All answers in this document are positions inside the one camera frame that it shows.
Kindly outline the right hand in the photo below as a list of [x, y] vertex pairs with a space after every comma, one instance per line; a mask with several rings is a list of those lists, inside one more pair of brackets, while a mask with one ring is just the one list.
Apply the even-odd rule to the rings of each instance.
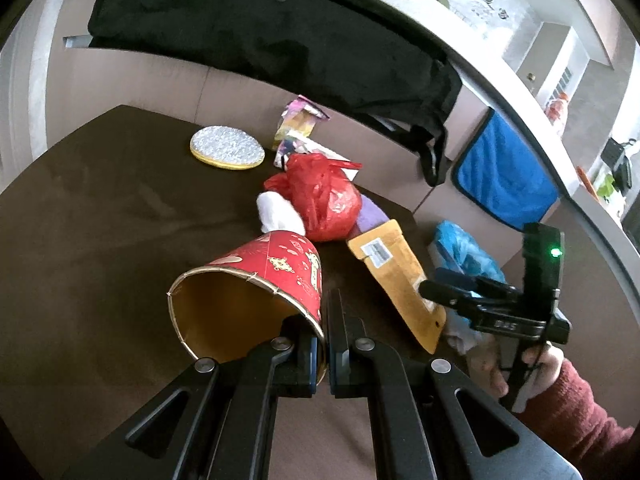
[[[508, 347], [511, 349], [513, 344], [508, 344]], [[501, 340], [487, 336], [481, 344], [466, 352], [466, 365], [472, 381], [496, 400], [509, 393], [508, 378], [514, 358], [510, 349], [506, 356], [503, 356]], [[529, 400], [539, 396], [555, 383], [560, 376], [563, 361], [563, 351], [548, 342], [524, 352], [522, 362], [534, 370], [518, 392], [512, 408], [514, 413], [523, 413]]]

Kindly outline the red sleeve forearm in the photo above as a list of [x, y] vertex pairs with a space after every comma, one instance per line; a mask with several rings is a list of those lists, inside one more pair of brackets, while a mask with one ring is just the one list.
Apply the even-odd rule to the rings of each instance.
[[546, 391], [527, 401], [518, 419], [585, 479], [637, 479], [639, 430], [622, 427], [597, 404], [569, 360]]

